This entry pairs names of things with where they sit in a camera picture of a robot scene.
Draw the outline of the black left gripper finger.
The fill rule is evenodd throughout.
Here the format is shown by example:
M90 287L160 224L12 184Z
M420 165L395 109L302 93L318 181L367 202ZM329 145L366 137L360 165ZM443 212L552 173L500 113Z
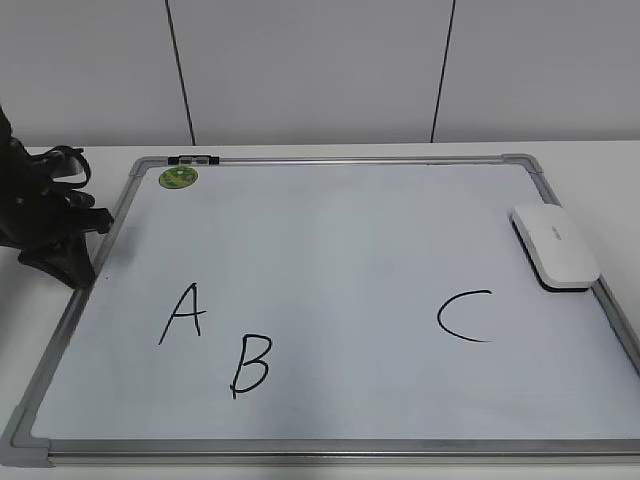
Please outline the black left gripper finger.
M95 281L84 234L74 234L37 248L23 250L21 264L40 270L71 289L89 288Z
M67 198L65 221L71 229L80 232L106 234L111 230L114 218L106 208L96 208L95 198L84 192L72 192Z

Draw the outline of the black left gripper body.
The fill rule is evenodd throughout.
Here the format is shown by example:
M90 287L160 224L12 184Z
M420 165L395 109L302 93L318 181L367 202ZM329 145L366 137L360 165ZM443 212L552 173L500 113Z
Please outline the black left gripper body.
M1 116L1 245L26 250L73 231L65 221L67 198L81 182L56 183L83 171L83 150L59 145L31 155Z

